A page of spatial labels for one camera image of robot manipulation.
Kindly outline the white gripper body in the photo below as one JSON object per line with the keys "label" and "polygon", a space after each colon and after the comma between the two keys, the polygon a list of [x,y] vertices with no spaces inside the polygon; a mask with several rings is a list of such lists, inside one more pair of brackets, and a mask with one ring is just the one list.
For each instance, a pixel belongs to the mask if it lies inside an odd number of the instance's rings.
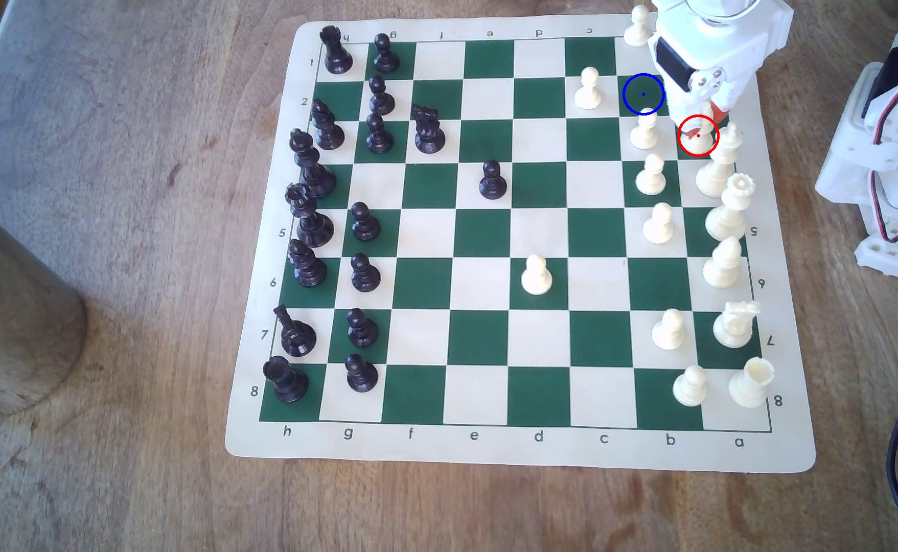
{"label": "white gripper body", "polygon": [[785,47],[785,1],[655,1],[649,39],[669,104],[735,104],[766,57]]}

